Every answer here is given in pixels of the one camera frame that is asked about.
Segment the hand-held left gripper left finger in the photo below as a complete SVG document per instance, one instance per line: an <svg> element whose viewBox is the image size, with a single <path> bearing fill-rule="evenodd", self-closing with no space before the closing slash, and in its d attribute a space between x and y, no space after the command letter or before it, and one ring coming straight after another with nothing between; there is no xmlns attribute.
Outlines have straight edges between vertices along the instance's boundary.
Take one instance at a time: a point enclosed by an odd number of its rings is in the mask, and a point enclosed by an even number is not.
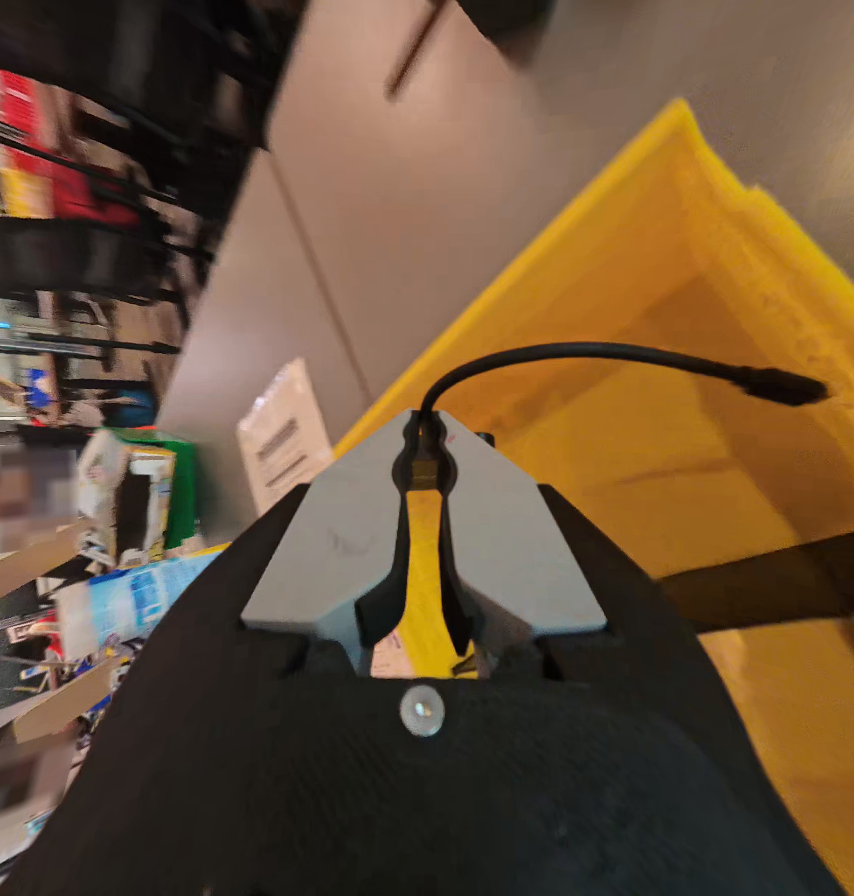
<svg viewBox="0 0 854 896"><path fill-rule="evenodd" d="M312 480L242 611L248 629L373 648L396 628L419 437L406 410Z"/></svg>

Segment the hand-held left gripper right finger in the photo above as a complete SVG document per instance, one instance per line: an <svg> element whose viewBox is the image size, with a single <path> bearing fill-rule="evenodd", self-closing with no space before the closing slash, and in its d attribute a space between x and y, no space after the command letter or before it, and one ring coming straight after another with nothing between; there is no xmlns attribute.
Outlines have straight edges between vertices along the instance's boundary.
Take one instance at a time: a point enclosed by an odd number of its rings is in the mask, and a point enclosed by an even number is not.
<svg viewBox="0 0 854 896"><path fill-rule="evenodd" d="M437 553L455 652L493 656L608 624L538 483L444 411L437 424Z"/></svg>

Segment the yellow plastic bin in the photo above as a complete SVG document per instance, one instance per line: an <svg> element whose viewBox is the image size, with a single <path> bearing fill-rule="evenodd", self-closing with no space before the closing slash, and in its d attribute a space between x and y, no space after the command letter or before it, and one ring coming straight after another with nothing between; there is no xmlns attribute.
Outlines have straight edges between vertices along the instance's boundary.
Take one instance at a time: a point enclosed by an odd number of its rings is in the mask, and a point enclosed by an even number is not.
<svg viewBox="0 0 854 896"><path fill-rule="evenodd" d="M804 409L640 364L555 361L439 402L657 579L766 771L854 894L854 284L667 105L384 392L341 456L443 374L624 342L825 382Z"/></svg>

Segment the clear bag with label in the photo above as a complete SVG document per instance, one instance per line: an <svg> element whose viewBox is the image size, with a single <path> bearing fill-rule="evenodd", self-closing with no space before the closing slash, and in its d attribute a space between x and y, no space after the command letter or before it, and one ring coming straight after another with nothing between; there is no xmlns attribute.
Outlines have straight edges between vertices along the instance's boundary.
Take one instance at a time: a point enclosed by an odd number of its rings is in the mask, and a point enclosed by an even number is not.
<svg viewBox="0 0 854 896"><path fill-rule="evenodd" d="M333 463L319 403L302 358L285 364L236 428L258 517Z"/></svg>

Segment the green cardboard-filled bin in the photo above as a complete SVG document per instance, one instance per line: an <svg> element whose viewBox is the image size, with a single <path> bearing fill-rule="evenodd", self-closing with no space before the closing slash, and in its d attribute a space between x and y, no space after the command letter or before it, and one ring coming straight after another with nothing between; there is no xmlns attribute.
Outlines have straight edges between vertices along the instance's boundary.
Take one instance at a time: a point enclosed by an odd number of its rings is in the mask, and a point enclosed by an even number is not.
<svg viewBox="0 0 854 896"><path fill-rule="evenodd" d="M197 451L156 427L99 428L77 459L82 551L106 569L163 560L197 531Z"/></svg>

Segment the white blue wipes canister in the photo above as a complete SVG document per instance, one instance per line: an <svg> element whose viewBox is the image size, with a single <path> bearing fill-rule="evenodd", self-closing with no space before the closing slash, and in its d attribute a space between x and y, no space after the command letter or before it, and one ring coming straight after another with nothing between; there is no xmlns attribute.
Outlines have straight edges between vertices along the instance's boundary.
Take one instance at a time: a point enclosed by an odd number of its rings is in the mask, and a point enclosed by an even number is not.
<svg viewBox="0 0 854 896"><path fill-rule="evenodd" d="M54 597L66 658L148 638L181 594L225 550L217 546L73 584Z"/></svg>

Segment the brown cardboard box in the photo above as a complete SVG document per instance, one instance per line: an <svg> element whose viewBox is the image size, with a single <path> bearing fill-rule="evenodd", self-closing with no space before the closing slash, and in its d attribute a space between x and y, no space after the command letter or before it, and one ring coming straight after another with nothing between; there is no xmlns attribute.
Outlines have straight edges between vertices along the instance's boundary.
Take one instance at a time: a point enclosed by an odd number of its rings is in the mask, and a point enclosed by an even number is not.
<svg viewBox="0 0 854 896"><path fill-rule="evenodd" d="M0 602L38 580L62 573L80 556L88 526L85 520L61 526L29 546L0 554ZM100 662L94 654L71 658L66 648L65 623L54 613L53 588L37 600L35 611L0 620L7 633L0 661L11 671L6 683L22 697L0 708L0 742L22 745L48 735L77 731L80 720L99 710L111 697L129 655L104 649Z"/></svg>

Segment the black metal rack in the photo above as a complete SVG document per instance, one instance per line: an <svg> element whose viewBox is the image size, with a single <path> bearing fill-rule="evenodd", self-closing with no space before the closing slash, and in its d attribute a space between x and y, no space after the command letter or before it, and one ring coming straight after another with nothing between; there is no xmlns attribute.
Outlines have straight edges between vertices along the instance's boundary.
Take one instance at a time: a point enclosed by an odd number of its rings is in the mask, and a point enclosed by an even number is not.
<svg viewBox="0 0 854 896"><path fill-rule="evenodd" d="M309 2L0 2L0 71L83 98L127 122L90 140L140 165L149 186L37 150L0 144L105 184L136 214L0 218L0 297L80 293L141 307L185 297L163 288L171 254L208 274L257 151Z"/></svg>

